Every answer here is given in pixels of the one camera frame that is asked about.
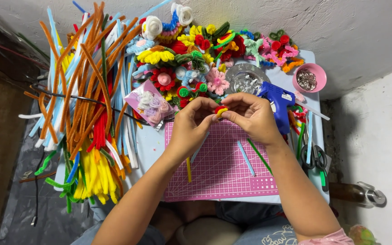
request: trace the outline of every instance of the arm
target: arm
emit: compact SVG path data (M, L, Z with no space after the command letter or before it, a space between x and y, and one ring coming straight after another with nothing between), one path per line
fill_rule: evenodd
M239 125L253 140L264 145L282 208L296 231L297 239L324 237L340 230L331 208L307 178L279 133L269 101L237 93L229 95L222 103L230 107L222 117Z
M170 144L112 209L92 244L136 244L140 240L173 172L202 143L217 106L211 99L197 98L175 116Z

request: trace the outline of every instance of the jeans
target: jeans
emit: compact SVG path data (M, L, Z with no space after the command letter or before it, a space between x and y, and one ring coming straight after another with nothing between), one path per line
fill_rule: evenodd
M91 244L97 231L101 227L102 221L108 212L99 205L93 205L95 219L98 220L93 227L84 234L73 245ZM282 207L277 205L228 202L216 203L216 215L218 218L242 225L245 232L234 243L235 245L263 244L263 245L294 245L297 244L296 234L288 220L283 216L276 215L282 212ZM138 245L165 245L166 240L155 227L149 225L138 242Z

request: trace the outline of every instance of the metal plate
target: metal plate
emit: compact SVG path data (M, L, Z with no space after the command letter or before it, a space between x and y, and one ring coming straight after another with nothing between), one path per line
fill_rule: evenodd
M257 95L264 81L270 82L269 77L263 70L253 64L241 63L232 66L226 71L226 81L230 86L226 94L237 93L239 91Z

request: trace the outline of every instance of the pink bowl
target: pink bowl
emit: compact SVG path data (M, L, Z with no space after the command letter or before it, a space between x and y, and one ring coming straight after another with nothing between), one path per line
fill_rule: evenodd
M296 80L297 72L304 69L304 68L308 68L308 70L315 75L315 80L317 81L317 85L315 86L315 88L312 91L306 91L306 90L302 89L299 86L299 84L297 83L297 80ZM326 85L326 72L324 72L323 68L318 64L314 64L314 63L303 64L303 65L299 66L299 68L297 68L296 72L294 73L293 86L297 91L299 91L301 93L319 92L325 85Z

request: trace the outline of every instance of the scissors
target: scissors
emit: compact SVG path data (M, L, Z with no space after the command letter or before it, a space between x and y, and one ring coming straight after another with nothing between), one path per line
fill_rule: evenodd
M302 160L302 170L305 172L306 176L309 177L308 170L313 169L315 167L318 168L320 172L320 180L321 180L321 189L323 191L329 191L329 183L328 183L328 173L326 172L326 166L328 164L326 159L326 154L324 150L322 150L319 146L315 145L311 140L311 160L309 165L306 163L307 153L308 153L308 130L305 127L304 136L303 136L303 144L301 150L301 160Z

